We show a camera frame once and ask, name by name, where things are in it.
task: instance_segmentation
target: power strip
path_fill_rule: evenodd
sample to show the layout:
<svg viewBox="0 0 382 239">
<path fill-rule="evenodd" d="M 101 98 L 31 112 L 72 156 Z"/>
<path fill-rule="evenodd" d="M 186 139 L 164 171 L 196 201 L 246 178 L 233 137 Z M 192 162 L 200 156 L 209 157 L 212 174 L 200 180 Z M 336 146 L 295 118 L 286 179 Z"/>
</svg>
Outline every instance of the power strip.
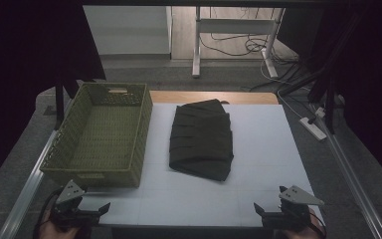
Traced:
<svg viewBox="0 0 382 239">
<path fill-rule="evenodd" d="M 318 141 L 322 141 L 324 140 L 325 138 L 327 138 L 327 136 L 324 134 L 324 132 L 321 131 L 321 129 L 319 129 L 317 127 L 317 125 L 315 125 L 314 123 L 312 124 L 309 124 L 308 123 L 309 119 L 308 118 L 302 118 L 299 120 L 299 122 L 306 128 L 308 129 L 308 131 L 310 131 L 312 133 L 312 135 L 314 135 L 315 138 L 317 138 Z"/>
</svg>

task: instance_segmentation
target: wall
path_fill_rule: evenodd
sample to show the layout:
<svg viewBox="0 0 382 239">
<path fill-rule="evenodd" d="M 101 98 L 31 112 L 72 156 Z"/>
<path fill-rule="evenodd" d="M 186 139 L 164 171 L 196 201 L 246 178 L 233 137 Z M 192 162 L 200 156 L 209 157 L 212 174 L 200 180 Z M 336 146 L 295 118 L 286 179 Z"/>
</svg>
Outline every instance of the wall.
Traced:
<svg viewBox="0 0 382 239">
<path fill-rule="evenodd" d="M 84 9 L 100 55 L 170 54 L 170 7 Z"/>
</svg>

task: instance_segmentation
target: green plastic basket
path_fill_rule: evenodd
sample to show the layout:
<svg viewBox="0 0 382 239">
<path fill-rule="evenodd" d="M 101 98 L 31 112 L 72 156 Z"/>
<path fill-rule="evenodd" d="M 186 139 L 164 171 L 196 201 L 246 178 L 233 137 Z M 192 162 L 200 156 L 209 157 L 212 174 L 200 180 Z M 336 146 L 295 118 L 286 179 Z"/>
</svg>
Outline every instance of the green plastic basket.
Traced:
<svg viewBox="0 0 382 239">
<path fill-rule="evenodd" d="M 151 110 L 145 84 L 84 83 L 40 169 L 61 185 L 138 187 Z"/>
</svg>

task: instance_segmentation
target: table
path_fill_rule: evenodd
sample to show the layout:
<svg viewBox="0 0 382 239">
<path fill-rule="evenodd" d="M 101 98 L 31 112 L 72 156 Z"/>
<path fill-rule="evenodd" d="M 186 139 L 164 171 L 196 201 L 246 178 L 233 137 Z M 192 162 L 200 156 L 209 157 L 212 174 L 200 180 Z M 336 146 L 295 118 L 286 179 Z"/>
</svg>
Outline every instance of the table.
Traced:
<svg viewBox="0 0 382 239">
<path fill-rule="evenodd" d="M 164 108 L 164 106 L 168 106 L 168 108 L 165 108 L 165 110 L 168 110 L 168 111 L 169 111 L 169 109 L 172 109 L 172 107 L 169 107 L 169 105 L 166 104 L 168 102 L 169 103 L 176 103 L 176 105 L 181 105 L 184 103 L 190 103 L 190 102 L 196 102 L 196 101 L 205 101 L 205 100 L 214 99 L 214 98 L 217 98 L 220 101 L 226 101 L 230 104 L 235 104 L 235 106 L 242 105 L 243 108 L 237 107 L 237 109 L 241 109 L 243 111 L 247 111 L 249 109 L 249 107 L 253 108 L 256 105 L 259 105 L 259 107 L 269 108 L 269 109 L 273 110 L 274 112 L 279 113 L 279 116 L 282 115 L 282 122 L 284 122 L 284 121 L 286 122 L 285 114 L 284 114 L 283 110 L 281 110 L 282 107 L 278 105 L 278 100 L 276 99 L 276 96 L 274 94 L 270 94 L 270 93 L 251 93 L 251 94 L 249 94 L 249 93 L 210 93 L 210 92 L 205 92 L 205 93 L 151 92 L 151 96 L 152 96 L 153 101 L 156 103 L 156 105 L 155 105 L 156 107 Z M 155 117 L 156 119 L 157 119 L 157 115 L 156 115 L 157 113 L 163 113 L 163 111 L 153 111 L 152 116 Z M 235 114 L 235 116 L 239 116 L 239 117 L 242 117 L 244 115 L 245 114 Z M 285 133 L 287 133 L 287 139 L 288 139 L 287 143 L 290 143 L 290 147 L 293 148 L 293 153 L 291 153 L 291 154 L 293 156 L 296 156 L 296 158 L 299 158 L 299 156 L 297 154 L 296 147 L 295 147 L 294 142 L 291 138 L 289 128 L 286 126 L 281 126 L 281 130 L 284 130 Z M 56 132 L 54 131 L 51 134 L 51 136 L 48 140 L 47 146 L 45 146 L 36 166 L 34 167 L 29 179 L 27 180 L 27 182 L 25 184 L 25 187 L 23 188 L 22 192 L 20 193 L 20 196 L 19 196 L 18 200 L 16 201 L 13 210 L 11 211 L 10 215 L 8 216 L 7 221 L 5 222 L 5 224 L 1 230 L 0 238 L 12 238 L 13 236 L 15 236 L 15 234 L 16 234 L 16 232 L 17 232 L 17 230 L 21 224 L 22 218 L 24 217 L 24 214 L 25 214 L 26 210 L 28 209 L 28 206 L 31 203 L 32 198 L 34 197 L 34 193 L 36 192 L 36 190 L 40 186 L 41 179 L 43 177 L 43 173 L 39 170 L 39 166 L 40 166 L 41 161 L 43 160 L 44 155 L 46 154 L 46 151 L 49 147 L 50 142 L 52 141 L 53 137 L 55 136 L 55 133 Z M 299 166 L 299 168 L 302 168 L 302 171 L 304 173 L 304 170 L 303 170 L 301 163 L 298 166 Z M 291 180 L 289 180 L 288 177 L 285 177 L 285 178 L 287 178 L 287 180 L 286 180 L 287 184 L 291 183 Z M 194 187 L 196 185 L 199 185 L 199 184 L 200 184 L 199 181 L 193 182 Z M 250 183 L 249 185 L 252 185 L 253 189 L 255 189 L 254 186 L 257 186 L 257 184 L 254 184 L 254 183 L 253 184 Z M 209 184 L 209 187 L 210 186 L 216 187 L 219 185 Z M 268 196 L 268 198 L 270 198 L 271 200 L 277 199 L 279 201 L 279 198 L 277 198 L 277 195 L 278 195 L 277 192 L 279 192 L 279 189 L 277 187 L 279 187 L 279 186 L 278 185 L 277 186 L 272 185 L 272 187 L 271 187 L 271 190 L 274 192 L 273 194 L 269 194 L 269 196 Z M 307 183 L 307 180 L 304 183 L 303 188 L 305 188 L 308 191 L 310 190 L 309 183 Z M 254 193 L 254 190 L 250 190 L 249 193 L 252 195 L 255 194 L 254 196 L 256 196 L 256 194 L 257 194 L 257 193 Z M 261 198 L 257 199 L 257 198 L 254 198 L 253 196 L 246 196 L 244 198 L 248 198 L 249 200 L 255 199 L 256 202 L 264 205 L 263 199 L 261 199 Z M 270 206 L 268 206 L 268 208 L 274 210 L 275 207 L 270 205 Z M 107 214 L 107 216 L 108 217 L 101 219 L 101 223 L 106 224 L 106 225 L 113 224 L 113 221 L 110 221 L 110 216 L 113 216 L 113 214 L 109 213 L 109 214 Z M 259 219 L 257 215 L 253 215 L 253 219 L 248 221 L 247 223 L 249 223 L 249 224 L 246 224 L 246 225 L 247 226 L 255 226 L 254 218 L 257 218 L 256 220 Z"/>
</svg>

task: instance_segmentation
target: white table surface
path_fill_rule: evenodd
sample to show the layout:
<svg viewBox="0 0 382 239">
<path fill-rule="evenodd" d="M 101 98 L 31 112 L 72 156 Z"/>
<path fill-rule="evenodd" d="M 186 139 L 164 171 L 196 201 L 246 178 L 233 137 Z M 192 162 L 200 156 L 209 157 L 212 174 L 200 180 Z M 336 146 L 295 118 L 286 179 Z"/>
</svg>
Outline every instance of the white table surface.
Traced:
<svg viewBox="0 0 382 239">
<path fill-rule="evenodd" d="M 139 188 L 90 188 L 84 196 L 84 210 L 110 202 L 100 225 L 260 227 L 253 203 L 280 211 L 280 185 L 313 194 L 282 106 L 224 105 L 235 155 L 224 182 L 169 168 L 176 106 L 153 106 Z"/>
</svg>

